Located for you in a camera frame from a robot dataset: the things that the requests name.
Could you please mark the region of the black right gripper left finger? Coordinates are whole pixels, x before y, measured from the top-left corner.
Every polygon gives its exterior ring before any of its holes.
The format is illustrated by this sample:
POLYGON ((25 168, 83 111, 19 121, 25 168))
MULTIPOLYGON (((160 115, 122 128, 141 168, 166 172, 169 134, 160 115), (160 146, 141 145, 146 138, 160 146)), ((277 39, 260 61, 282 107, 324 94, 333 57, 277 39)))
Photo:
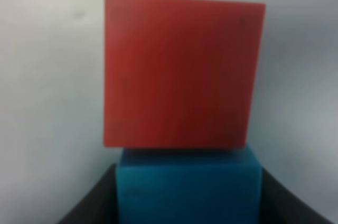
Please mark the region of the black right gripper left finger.
POLYGON ((118 222, 116 189, 116 165, 111 165, 97 184, 59 223, 107 223, 118 222))

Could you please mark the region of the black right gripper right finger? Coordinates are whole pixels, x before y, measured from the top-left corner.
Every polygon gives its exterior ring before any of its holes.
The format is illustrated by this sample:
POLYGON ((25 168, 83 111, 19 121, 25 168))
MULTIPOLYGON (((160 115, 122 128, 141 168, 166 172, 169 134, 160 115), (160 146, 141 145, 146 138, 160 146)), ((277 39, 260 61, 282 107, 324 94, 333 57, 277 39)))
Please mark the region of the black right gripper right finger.
POLYGON ((260 222, 284 224, 331 223, 292 194, 266 169, 262 170, 260 222))

